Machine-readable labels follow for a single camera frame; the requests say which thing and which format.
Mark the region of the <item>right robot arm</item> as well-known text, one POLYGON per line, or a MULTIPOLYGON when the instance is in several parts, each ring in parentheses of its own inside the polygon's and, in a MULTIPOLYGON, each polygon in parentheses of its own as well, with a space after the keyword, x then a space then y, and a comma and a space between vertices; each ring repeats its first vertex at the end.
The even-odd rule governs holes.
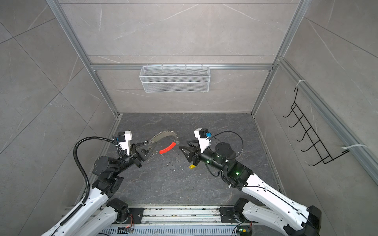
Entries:
POLYGON ((193 144, 179 148, 194 166, 203 162, 219 170, 222 180, 229 187, 236 188, 264 204, 258 206, 240 198, 232 209, 232 214, 238 221, 257 222, 284 236, 320 234, 320 209, 297 203, 268 185, 251 169, 236 160, 236 153, 228 143, 218 143, 214 150, 201 150, 200 145, 193 144))

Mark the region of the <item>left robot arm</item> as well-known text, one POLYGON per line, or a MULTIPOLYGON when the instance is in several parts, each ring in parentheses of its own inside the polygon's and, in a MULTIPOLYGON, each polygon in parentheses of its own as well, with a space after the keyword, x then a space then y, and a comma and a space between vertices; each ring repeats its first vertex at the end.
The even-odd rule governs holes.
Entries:
POLYGON ((118 159, 101 156, 94 164, 93 174, 97 180, 90 184, 77 150, 84 140, 75 145, 74 160, 86 183, 86 193, 80 202, 58 223, 44 233, 46 236, 96 236, 113 223, 134 223, 137 216, 131 213, 126 202, 113 198, 123 178, 120 173, 135 165, 141 167, 143 161, 153 153, 156 143, 133 144, 118 159))

